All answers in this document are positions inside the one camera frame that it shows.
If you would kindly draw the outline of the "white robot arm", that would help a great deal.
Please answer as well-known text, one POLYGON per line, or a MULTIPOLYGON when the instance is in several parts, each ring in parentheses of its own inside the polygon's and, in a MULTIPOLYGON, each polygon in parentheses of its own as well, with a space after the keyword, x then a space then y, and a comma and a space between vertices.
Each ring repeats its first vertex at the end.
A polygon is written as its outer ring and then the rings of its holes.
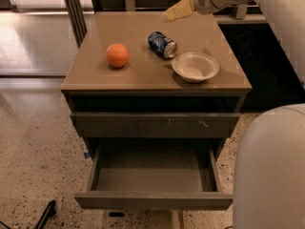
MULTIPOLYGON (((249 0, 181 0, 173 21, 249 0)), ((305 77, 305 0, 257 3, 300 81, 305 77)), ((271 109, 244 132, 234 168, 233 229, 305 229, 305 104, 271 109)))

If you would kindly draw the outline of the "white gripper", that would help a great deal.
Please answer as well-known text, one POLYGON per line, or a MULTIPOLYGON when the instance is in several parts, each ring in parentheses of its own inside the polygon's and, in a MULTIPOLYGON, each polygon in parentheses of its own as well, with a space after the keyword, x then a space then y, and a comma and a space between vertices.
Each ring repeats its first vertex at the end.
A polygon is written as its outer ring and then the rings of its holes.
POLYGON ((194 9, 201 14, 211 14, 232 5, 240 5, 250 0, 181 0, 163 12, 163 20, 172 22, 176 19, 188 17, 194 9))

